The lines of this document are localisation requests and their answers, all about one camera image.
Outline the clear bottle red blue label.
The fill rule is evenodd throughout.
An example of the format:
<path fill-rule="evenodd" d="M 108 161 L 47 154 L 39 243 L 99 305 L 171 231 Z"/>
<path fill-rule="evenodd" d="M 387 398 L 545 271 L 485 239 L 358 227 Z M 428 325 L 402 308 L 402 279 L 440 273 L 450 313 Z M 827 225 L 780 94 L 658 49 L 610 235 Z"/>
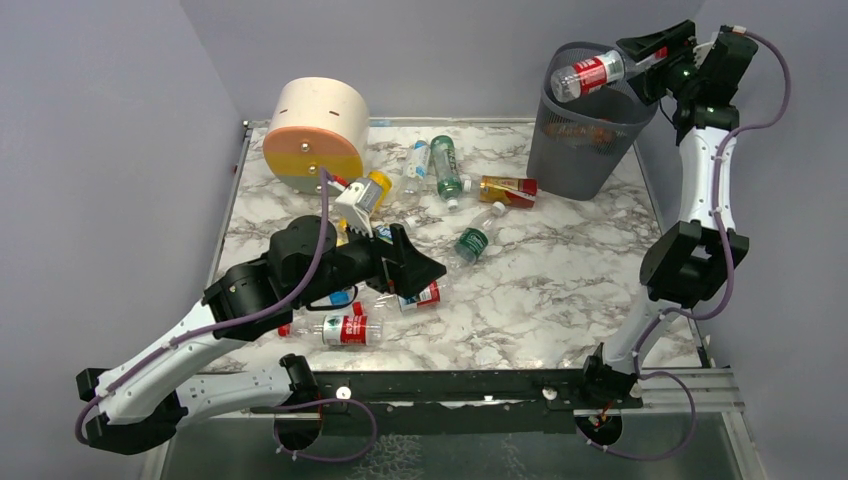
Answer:
<path fill-rule="evenodd" d="M 372 303 L 370 311 L 380 315 L 412 314 L 419 310 L 439 306 L 448 291 L 449 283 L 439 280 L 432 282 L 424 290 L 409 297 L 381 294 Z"/>

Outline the clear bottle dark green label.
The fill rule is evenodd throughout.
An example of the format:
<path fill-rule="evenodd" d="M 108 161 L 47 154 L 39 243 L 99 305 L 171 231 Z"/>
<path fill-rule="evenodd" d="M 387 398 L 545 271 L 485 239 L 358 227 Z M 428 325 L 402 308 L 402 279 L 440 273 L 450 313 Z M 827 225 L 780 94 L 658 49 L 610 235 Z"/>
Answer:
<path fill-rule="evenodd" d="M 477 215 L 453 244 L 451 265 L 464 268 L 475 264 L 491 243 L 493 225 L 506 213 L 501 202 Z"/>

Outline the orange drink bottle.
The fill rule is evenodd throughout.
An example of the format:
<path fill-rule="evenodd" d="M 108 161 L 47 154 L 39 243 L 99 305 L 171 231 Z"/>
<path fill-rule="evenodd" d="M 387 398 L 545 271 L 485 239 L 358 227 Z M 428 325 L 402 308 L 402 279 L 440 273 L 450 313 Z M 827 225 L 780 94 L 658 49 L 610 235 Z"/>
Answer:
<path fill-rule="evenodd" d="M 553 140 L 571 147 L 603 147 L 614 143 L 617 138 L 614 130 L 578 123 L 551 123 L 543 131 Z"/>

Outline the clear bottle red label red cap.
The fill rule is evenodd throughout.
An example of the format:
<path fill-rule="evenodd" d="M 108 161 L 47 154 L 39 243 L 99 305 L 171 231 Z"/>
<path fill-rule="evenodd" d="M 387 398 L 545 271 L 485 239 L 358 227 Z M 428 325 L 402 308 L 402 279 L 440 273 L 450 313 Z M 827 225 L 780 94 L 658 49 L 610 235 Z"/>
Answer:
<path fill-rule="evenodd" d="M 667 56 L 666 47 L 639 61 L 619 50 L 609 50 L 555 70 L 550 77 L 551 92 L 556 101 L 568 103 L 603 86 L 629 80 Z"/>

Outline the clear bottle red label front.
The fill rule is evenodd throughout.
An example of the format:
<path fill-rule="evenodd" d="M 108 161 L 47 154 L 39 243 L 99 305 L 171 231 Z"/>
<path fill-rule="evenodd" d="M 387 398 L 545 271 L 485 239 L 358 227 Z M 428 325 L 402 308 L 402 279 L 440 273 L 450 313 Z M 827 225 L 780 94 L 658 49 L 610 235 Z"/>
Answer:
<path fill-rule="evenodd" d="M 383 327 L 366 315 L 329 314 L 279 327 L 277 335 L 282 338 L 312 336 L 330 347 L 365 347 L 383 340 Z"/>

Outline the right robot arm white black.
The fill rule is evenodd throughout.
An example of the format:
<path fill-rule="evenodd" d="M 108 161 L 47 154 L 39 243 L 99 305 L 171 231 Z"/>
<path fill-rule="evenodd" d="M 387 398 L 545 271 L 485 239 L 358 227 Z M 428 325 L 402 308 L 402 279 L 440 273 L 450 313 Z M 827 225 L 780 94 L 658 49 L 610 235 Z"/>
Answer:
<path fill-rule="evenodd" d="M 730 290 L 750 246 L 732 218 L 730 163 L 741 131 L 732 99 L 758 51 L 756 42 L 739 28 L 723 26 L 700 46 L 694 22 L 685 20 L 616 46 L 637 69 L 628 83 L 644 104 L 674 99 L 671 123 L 683 175 L 678 219 L 642 260 L 637 303 L 584 364 L 578 389 L 597 403 L 629 397 L 644 356 L 668 326 L 718 290 Z"/>

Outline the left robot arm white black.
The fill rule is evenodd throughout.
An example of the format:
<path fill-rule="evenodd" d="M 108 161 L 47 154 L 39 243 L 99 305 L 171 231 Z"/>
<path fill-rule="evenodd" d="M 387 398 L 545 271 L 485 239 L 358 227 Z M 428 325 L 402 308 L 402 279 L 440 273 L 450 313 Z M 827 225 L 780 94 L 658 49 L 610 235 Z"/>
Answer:
<path fill-rule="evenodd" d="M 288 354 L 240 374 L 205 368 L 267 332 L 295 311 L 334 292 L 365 284 L 411 296 L 446 272 L 419 252 L 400 225 L 388 239 L 353 234 L 344 245 L 322 217 L 301 216 L 275 232 L 267 252 L 231 267 L 171 330 L 141 353 L 77 377 L 85 406 L 74 427 L 89 447 L 133 455 L 170 440 L 178 429 L 222 413 L 309 402 L 318 388 L 306 359 Z"/>

